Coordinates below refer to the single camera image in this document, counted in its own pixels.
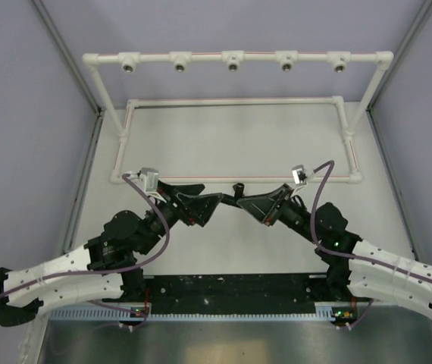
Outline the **small black water faucet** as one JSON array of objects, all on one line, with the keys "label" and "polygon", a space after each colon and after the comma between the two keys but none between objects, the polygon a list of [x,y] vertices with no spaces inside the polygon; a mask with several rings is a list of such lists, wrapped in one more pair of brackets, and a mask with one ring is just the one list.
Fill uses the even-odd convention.
[{"label": "small black water faucet", "polygon": [[244,197],[245,184],[236,183],[233,185],[234,198],[240,199]]}]

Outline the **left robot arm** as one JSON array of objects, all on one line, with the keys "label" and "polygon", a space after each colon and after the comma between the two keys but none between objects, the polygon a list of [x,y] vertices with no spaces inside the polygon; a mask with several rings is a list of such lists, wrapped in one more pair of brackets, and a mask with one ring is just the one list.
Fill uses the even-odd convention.
[{"label": "left robot arm", "polygon": [[[143,266],[167,248],[179,221],[205,226],[220,204],[235,206],[242,194],[205,194],[202,184],[174,186],[123,176],[148,204],[143,217],[118,212],[97,237],[58,258],[23,270],[0,268],[0,325],[12,327],[62,306],[100,300],[140,299]],[[154,247],[162,248],[156,253]]]}]

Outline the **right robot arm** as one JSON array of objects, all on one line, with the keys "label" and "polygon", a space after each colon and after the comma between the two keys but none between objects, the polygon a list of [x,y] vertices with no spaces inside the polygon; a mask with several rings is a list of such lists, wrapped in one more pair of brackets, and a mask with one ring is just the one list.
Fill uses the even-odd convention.
[{"label": "right robot arm", "polygon": [[307,208],[284,184],[269,193],[247,196],[234,186],[236,205],[261,224],[276,222],[312,242],[327,266],[327,291],[393,303],[432,320],[432,265],[390,253],[346,229],[348,221],[330,202]]}]

